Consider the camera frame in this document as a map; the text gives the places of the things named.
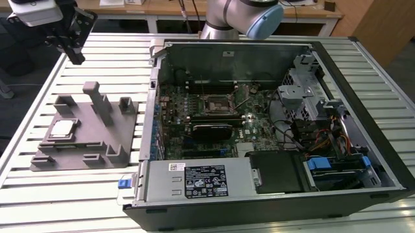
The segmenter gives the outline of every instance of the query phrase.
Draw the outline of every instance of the open computer tower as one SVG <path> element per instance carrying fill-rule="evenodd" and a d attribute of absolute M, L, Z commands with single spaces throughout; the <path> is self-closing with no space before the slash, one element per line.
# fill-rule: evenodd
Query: open computer tower
<path fill-rule="evenodd" d="M 320 42 L 152 41 L 135 199 L 148 231 L 347 216 L 415 180 Z"/>

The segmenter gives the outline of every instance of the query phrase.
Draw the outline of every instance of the blue tab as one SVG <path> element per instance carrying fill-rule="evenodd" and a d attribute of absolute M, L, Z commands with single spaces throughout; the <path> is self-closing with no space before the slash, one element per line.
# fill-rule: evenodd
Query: blue tab
<path fill-rule="evenodd" d="M 308 160 L 308 161 L 307 161 L 307 165 L 308 165 L 310 170 L 316 169 L 316 166 L 314 165 L 312 160 Z"/>
<path fill-rule="evenodd" d="M 363 163 L 364 163 L 366 168 L 368 168 L 368 167 L 371 166 L 371 162 L 370 162 L 370 160 L 368 160 L 368 157 L 367 157 L 367 156 L 363 156 L 363 157 L 362 157 L 362 160 L 363 160 Z"/>
<path fill-rule="evenodd" d="M 310 170 L 331 168 L 328 159 L 324 157 L 311 158 L 307 161 Z"/>
<path fill-rule="evenodd" d="M 126 188 L 131 188 L 131 179 L 126 179 L 126 180 L 119 180 L 118 181 L 118 188 L 119 189 L 126 189 Z"/>

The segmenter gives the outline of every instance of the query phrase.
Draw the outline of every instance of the motherboard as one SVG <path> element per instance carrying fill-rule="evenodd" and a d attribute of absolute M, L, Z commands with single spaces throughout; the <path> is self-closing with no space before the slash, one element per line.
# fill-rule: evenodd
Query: motherboard
<path fill-rule="evenodd" d="M 243 157 L 278 150 L 268 119 L 272 90 L 255 83 L 160 87 L 164 159 Z"/>

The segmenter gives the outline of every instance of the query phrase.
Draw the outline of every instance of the power supply label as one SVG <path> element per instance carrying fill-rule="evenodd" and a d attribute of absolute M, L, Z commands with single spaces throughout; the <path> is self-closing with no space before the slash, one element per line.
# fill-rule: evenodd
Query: power supply label
<path fill-rule="evenodd" d="M 187 166 L 184 168 L 184 189 L 188 199 L 228 196 L 226 166 Z"/>

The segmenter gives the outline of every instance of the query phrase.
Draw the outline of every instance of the slotted metal surface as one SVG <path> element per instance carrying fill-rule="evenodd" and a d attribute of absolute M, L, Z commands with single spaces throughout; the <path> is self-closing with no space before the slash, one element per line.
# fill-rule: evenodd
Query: slotted metal surface
<path fill-rule="evenodd" d="M 83 50 L 87 61 L 74 66 L 63 56 L 1 157 L 0 228 L 8 232 L 144 232 L 118 205 L 118 180 L 138 171 L 152 38 L 188 35 L 92 33 Z M 364 106 L 411 172 L 415 172 L 415 112 L 406 96 L 371 58 L 347 38 L 274 37 L 271 40 L 319 40 L 332 56 Z M 52 121 L 57 94 L 82 94 L 86 81 L 99 81 L 110 101 L 130 96 L 139 101 L 131 163 L 123 169 L 31 172 L 31 158 Z M 379 204 L 348 217 L 312 219 L 188 230 L 191 232 L 414 232 L 415 199 Z"/>

